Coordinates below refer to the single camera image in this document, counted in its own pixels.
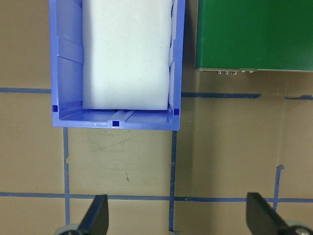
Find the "blue tape line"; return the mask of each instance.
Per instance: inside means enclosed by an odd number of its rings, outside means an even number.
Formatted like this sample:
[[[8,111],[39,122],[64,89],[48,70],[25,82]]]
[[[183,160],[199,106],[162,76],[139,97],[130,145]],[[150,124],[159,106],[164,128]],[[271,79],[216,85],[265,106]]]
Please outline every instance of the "blue tape line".
[[[35,193],[35,192],[0,192],[0,197],[43,197],[43,198],[64,198],[64,194],[57,193]],[[74,199],[93,199],[95,195],[70,194]],[[169,201],[169,196],[130,196],[130,195],[109,195],[111,200],[144,200],[144,201]],[[267,202],[274,202],[274,198],[265,198]],[[244,197],[175,197],[175,201],[185,202],[246,202]],[[278,198],[278,202],[284,203],[313,203],[313,198]]]
[[[71,194],[71,198],[75,199],[93,199],[95,195]],[[168,201],[168,196],[130,196],[130,195],[108,195],[110,200],[143,200],[143,201]]]
[[[267,202],[273,202],[273,198],[265,198]],[[175,197],[175,201],[185,202],[246,202],[245,197]]]
[[[275,211],[277,210],[277,205],[278,205],[280,173],[281,173],[281,171],[283,169],[285,169],[285,167],[283,165],[279,165],[276,168],[275,189],[274,189],[274,204],[273,204],[273,209]]]
[[[63,149],[64,149],[64,198],[65,198],[65,224],[70,224],[70,211],[69,211],[69,171],[67,164],[68,157],[68,129],[63,128]]]
[[[64,198],[64,194],[35,193],[35,192],[0,192],[0,197],[45,197]]]
[[[313,203],[313,198],[279,198],[278,202]]]
[[[300,97],[285,97],[285,99],[301,99],[301,100],[313,100],[312,95],[302,95]]]
[[[35,93],[35,94],[51,94],[51,89],[36,88],[0,88],[0,93]]]
[[[233,93],[191,93],[182,92],[181,97],[189,98],[236,98],[236,99],[257,99],[261,94],[233,94]]]
[[[172,157],[171,157],[171,185],[169,208],[169,231],[174,231],[174,201],[175,201],[175,173],[176,173],[176,145],[177,131],[172,132]]]

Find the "bin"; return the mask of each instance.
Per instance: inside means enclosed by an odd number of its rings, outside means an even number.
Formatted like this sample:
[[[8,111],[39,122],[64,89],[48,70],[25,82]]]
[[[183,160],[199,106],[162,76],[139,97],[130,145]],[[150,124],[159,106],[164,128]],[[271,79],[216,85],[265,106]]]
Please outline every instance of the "bin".
[[[82,0],[49,0],[52,125],[179,130],[185,0],[173,0],[168,109],[84,110]]]

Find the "blue painter's tape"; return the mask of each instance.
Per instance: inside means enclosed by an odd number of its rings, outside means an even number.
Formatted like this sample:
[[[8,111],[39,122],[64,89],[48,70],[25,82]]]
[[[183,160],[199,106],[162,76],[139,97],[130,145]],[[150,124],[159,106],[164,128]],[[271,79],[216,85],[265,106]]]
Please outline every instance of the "blue painter's tape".
[[[313,100],[313,97],[312,95],[302,95],[302,96],[299,96],[299,97],[285,97],[285,99],[301,99],[301,100]]]
[[[174,201],[175,201],[175,173],[176,173],[176,146],[177,131],[172,132],[172,156],[171,156],[171,182],[170,182],[170,208],[169,231],[174,231]]]
[[[265,198],[267,202],[273,202],[273,198]],[[185,202],[246,202],[245,197],[175,197],[175,201]]]
[[[93,199],[95,195],[71,194],[75,199]],[[168,201],[168,196],[130,196],[130,195],[108,195],[110,200],[143,200],[143,201]]]
[[[0,93],[31,93],[31,94],[51,94],[51,89],[36,88],[0,88]]]
[[[279,198],[278,202],[313,203],[313,198]]]
[[[283,169],[285,169],[285,167],[283,165],[279,165],[276,168],[275,189],[274,189],[274,203],[273,203],[273,209],[275,211],[277,210],[277,205],[278,205],[280,173],[281,173],[281,171]]]
[[[181,97],[189,98],[232,98],[232,99],[257,99],[261,94],[233,94],[233,93],[190,93],[182,92]]]
[[[55,194],[55,193],[33,193],[33,192],[0,192],[0,197],[45,197],[45,198],[64,198],[64,194]]]
[[[69,170],[67,164],[68,158],[68,128],[63,128],[63,150],[64,150],[64,198],[65,198],[65,223],[70,224],[69,211]]]

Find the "metal screw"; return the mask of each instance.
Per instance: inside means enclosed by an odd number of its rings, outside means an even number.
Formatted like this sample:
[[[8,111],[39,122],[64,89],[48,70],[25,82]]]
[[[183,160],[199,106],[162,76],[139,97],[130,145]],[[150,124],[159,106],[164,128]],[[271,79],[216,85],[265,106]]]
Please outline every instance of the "metal screw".
[[[299,235],[310,235],[309,231],[304,228],[297,228],[295,232]]]

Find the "green box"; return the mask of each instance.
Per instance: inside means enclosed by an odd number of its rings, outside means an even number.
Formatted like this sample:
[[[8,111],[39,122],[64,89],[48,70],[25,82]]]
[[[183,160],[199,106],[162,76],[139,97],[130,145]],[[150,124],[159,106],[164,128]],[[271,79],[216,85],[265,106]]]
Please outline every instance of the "green box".
[[[313,0],[199,0],[196,69],[313,71]]]

